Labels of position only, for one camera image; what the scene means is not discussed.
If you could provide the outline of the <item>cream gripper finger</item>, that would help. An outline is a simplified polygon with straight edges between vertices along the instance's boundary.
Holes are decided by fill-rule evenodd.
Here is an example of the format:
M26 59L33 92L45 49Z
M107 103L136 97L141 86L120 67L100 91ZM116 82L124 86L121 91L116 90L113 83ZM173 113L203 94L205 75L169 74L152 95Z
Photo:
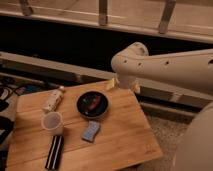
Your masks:
M138 83L134 83L133 84L133 91L136 93L136 94L140 94L140 85Z
M118 86L118 81L116 78L112 78L108 81L107 85L106 85L106 90L109 91L111 89L114 89Z

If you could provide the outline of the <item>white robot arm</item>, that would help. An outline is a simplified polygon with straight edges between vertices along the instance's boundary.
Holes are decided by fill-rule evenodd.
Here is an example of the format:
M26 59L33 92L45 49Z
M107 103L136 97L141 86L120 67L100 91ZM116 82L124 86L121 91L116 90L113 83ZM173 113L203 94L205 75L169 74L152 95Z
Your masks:
M159 81L213 96L213 48L150 55L140 42L111 59L111 87L136 90L136 78ZM191 121L174 154L171 171L213 171L213 100Z

